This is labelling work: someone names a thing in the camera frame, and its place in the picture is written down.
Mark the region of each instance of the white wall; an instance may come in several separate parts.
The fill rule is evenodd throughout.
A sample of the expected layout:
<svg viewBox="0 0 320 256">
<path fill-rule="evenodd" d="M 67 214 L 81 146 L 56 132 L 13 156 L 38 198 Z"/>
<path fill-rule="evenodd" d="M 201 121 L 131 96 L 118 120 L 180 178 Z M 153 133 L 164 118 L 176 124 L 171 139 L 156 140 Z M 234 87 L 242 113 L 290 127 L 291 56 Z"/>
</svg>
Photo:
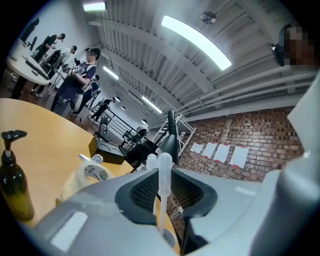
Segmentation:
<svg viewBox="0 0 320 256">
<path fill-rule="evenodd" d="M 31 20 L 39 18 L 39 24 L 30 34 L 27 41 L 32 42 L 37 36 L 33 49 L 36 49 L 47 36 L 65 33 L 63 42 L 58 40 L 56 49 L 68 46 L 77 46 L 77 51 L 68 60 L 72 64 L 74 58 L 79 59 L 84 55 L 84 50 L 93 47 L 99 42 L 98 31 L 89 26 L 85 20 L 85 12 L 80 1 L 52 0 L 47 3 Z"/>
</svg>

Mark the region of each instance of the ceiling beam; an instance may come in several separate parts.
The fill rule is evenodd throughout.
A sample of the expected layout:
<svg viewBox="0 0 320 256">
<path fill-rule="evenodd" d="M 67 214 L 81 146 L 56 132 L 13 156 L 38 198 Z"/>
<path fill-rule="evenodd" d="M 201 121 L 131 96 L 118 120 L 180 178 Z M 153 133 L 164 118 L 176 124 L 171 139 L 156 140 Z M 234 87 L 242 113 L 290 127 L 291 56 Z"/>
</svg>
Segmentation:
<svg viewBox="0 0 320 256">
<path fill-rule="evenodd" d="M 259 25 L 263 34 L 270 44 L 276 44 L 279 37 L 279 29 L 275 26 L 271 17 L 258 4 L 257 0 L 237 0 L 237 3 L 253 18 Z"/>
<path fill-rule="evenodd" d="M 126 101 L 128 101 L 129 103 L 131 103 L 132 105 L 134 105 L 139 111 L 141 111 L 144 115 L 146 115 L 149 119 L 151 119 L 153 122 L 155 122 L 156 124 L 160 123 L 160 120 L 158 118 L 153 118 L 152 116 L 150 116 L 145 110 L 144 107 L 139 106 L 139 104 L 136 104 L 135 102 L 133 102 L 131 99 L 133 99 L 132 97 L 129 97 L 127 91 L 121 87 L 117 87 L 115 88 L 115 90 L 121 95 L 122 98 L 124 98 Z"/>
<path fill-rule="evenodd" d="M 102 23 L 99 20 L 96 20 L 89 21 L 88 23 L 97 27 L 102 27 L 103 23 L 103 26 L 110 30 L 118 31 L 128 35 L 152 47 L 156 51 L 166 56 L 170 61 L 175 63 L 204 93 L 212 92 L 212 90 L 215 89 L 206 76 L 202 74 L 201 71 L 189 59 L 181 54 L 181 52 L 179 52 L 176 48 L 161 40 L 159 37 L 156 37 L 137 27 L 111 20 L 103 20 Z"/>
<path fill-rule="evenodd" d="M 110 58 L 118 66 L 120 66 L 121 68 L 129 72 L 131 75 L 133 75 L 136 79 L 145 84 L 149 89 L 151 89 L 155 94 L 157 94 L 161 99 L 163 99 L 174 110 L 183 106 L 175 97 L 173 97 L 170 94 L 170 92 L 168 92 L 158 82 L 153 80 L 140 68 L 131 64 L 129 61 L 125 60 L 121 56 L 107 49 L 101 49 L 101 55 L 107 59 Z"/>
<path fill-rule="evenodd" d="M 297 105 L 297 103 L 299 102 L 299 100 L 302 98 L 303 95 L 304 94 L 302 93 L 297 95 L 258 100 L 251 103 L 241 104 L 241 105 L 227 107 L 227 108 L 219 109 L 219 110 L 208 112 L 208 113 L 190 116 L 185 120 L 187 122 L 191 122 L 191 121 L 208 119 L 208 118 L 229 116 L 229 115 L 238 114 L 238 113 L 295 106 Z"/>
<path fill-rule="evenodd" d="M 119 85 L 122 88 L 124 88 L 124 90 L 132 92 L 139 99 L 141 99 L 140 101 L 138 101 L 138 99 L 136 98 L 134 100 L 137 101 L 142 107 L 146 108 L 152 115 L 154 115 L 155 118 L 158 118 L 160 120 L 160 117 L 162 117 L 162 115 L 159 114 L 157 111 L 154 111 L 153 108 L 150 108 L 147 104 L 143 102 L 142 100 L 143 94 L 141 92 L 139 92 L 134 86 L 132 86 L 122 78 L 119 78 L 118 82 L 119 82 Z"/>
</svg>

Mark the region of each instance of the black mesh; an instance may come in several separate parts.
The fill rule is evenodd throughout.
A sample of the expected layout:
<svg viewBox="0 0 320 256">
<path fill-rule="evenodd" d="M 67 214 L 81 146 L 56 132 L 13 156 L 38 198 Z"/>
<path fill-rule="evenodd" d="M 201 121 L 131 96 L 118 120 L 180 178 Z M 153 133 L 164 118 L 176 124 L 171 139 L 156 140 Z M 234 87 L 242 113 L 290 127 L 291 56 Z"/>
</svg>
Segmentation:
<svg viewBox="0 0 320 256">
<path fill-rule="evenodd" d="M 174 171 L 171 172 L 171 191 L 184 209 L 195 205 L 204 196 L 204 192 L 199 186 L 182 178 Z"/>
<path fill-rule="evenodd" d="M 154 209 L 155 195 L 159 190 L 158 172 L 155 172 L 130 190 L 133 203 L 148 212 Z"/>
</svg>

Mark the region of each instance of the tape roll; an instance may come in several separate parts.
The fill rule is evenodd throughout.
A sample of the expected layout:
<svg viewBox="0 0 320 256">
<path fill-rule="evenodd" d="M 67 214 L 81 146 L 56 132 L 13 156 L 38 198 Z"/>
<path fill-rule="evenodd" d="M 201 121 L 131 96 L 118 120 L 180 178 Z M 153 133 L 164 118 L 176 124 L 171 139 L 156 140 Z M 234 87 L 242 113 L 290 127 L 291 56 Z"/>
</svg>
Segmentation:
<svg viewBox="0 0 320 256">
<path fill-rule="evenodd" d="M 75 185 L 78 191 L 91 184 L 86 177 L 92 177 L 98 181 L 114 178 L 113 174 L 107 168 L 94 161 L 83 162 L 76 170 Z"/>
<path fill-rule="evenodd" d="M 114 178 L 111 171 L 103 165 L 94 162 L 83 162 L 76 171 L 72 172 L 68 180 L 66 180 L 60 199 L 67 200 L 69 197 L 95 182 L 109 180 Z"/>
</svg>

